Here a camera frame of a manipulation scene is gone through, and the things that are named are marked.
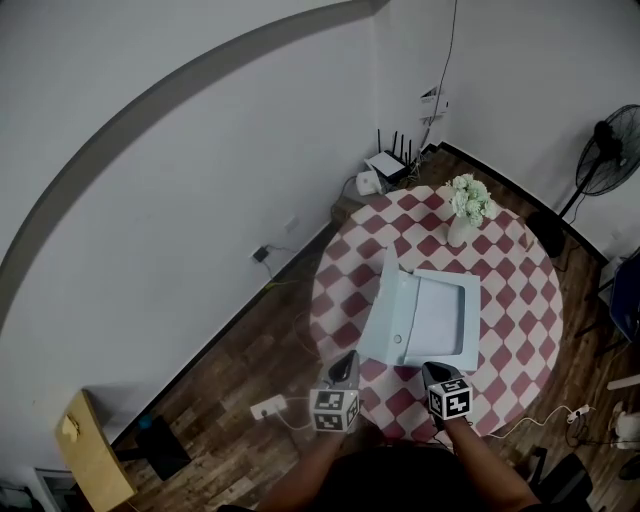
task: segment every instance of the white plug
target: white plug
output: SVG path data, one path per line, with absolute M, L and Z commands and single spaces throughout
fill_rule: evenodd
M 567 423 L 573 423 L 578 419 L 579 416 L 587 414 L 591 409 L 593 409 L 593 407 L 589 407 L 589 404 L 585 404 L 579 409 L 576 409 L 567 416 Z

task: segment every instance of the checkered tablecloth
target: checkered tablecloth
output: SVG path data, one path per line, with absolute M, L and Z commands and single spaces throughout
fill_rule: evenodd
M 469 420 L 486 435 L 519 416 L 543 388 L 558 356 L 562 296 L 548 256 L 522 219 L 499 208 L 459 248 L 446 243 L 453 212 L 447 187 L 399 190 L 347 221 L 315 277 L 311 336 L 327 361 L 356 346 L 378 291 L 384 248 L 401 266 L 473 273 L 481 279 L 478 370 Z M 435 427 L 423 405 L 419 368 L 361 361 L 363 414 L 388 438 L 427 441 Z

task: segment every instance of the white vase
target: white vase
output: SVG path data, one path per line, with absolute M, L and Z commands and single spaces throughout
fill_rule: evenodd
M 469 219 L 456 215 L 453 218 L 453 224 L 451 224 L 449 233 L 447 234 L 447 243 L 452 247 L 460 247 L 467 241 L 472 231 L 473 226 L 469 222 Z

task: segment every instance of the white flower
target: white flower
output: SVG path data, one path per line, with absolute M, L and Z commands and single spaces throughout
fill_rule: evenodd
M 489 199 L 485 204 L 484 208 L 480 211 L 482 215 L 487 217 L 488 219 L 495 219 L 496 215 L 498 215 L 498 207 L 496 206 L 496 202 L 493 199 Z
M 489 193 L 487 192 L 487 187 L 484 186 L 484 183 L 478 180 L 473 180 L 469 183 L 469 196 L 472 199 L 477 199 L 480 202 L 484 202 L 489 199 Z
M 467 213 L 469 215 L 480 213 L 481 208 L 482 203 L 480 201 L 476 201 L 475 199 L 469 199 L 469 201 L 467 201 Z
M 480 213 L 472 213 L 469 215 L 469 222 L 473 227 L 479 228 L 482 225 L 482 215 Z
M 467 185 L 469 184 L 469 182 L 465 179 L 464 176 L 456 176 L 455 178 L 453 178 L 453 188 L 455 188 L 456 190 L 464 190 L 465 188 L 467 188 Z
M 453 213 L 458 217 L 465 217 L 467 215 L 467 201 L 469 200 L 469 194 L 464 190 L 457 190 L 455 195 L 451 198 L 451 206 Z

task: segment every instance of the electric fan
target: electric fan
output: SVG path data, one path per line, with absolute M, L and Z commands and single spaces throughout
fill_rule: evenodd
M 627 181 L 638 168 L 639 111 L 639 105 L 626 105 L 604 121 L 596 123 L 593 137 L 582 151 L 578 162 L 577 190 L 560 212 L 561 219 L 581 195 L 599 196 L 611 192 Z M 560 256 L 564 248 L 564 233 L 555 215 L 533 213 L 527 219 L 527 226 L 538 237 L 549 257 Z

